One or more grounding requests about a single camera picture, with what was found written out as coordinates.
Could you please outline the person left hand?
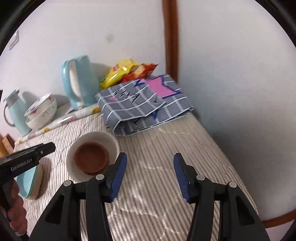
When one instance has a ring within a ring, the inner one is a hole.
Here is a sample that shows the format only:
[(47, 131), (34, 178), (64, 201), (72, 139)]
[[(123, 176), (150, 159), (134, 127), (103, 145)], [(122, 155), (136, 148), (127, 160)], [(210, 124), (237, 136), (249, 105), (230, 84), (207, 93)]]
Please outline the person left hand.
[(19, 186), (15, 179), (11, 181), (10, 198), (12, 199), (11, 209), (6, 212), (3, 207), (1, 211), (4, 217), (10, 219), (11, 229), (19, 236), (27, 233), (28, 221), (26, 219), (26, 210), (23, 207), (23, 199), (19, 196)]

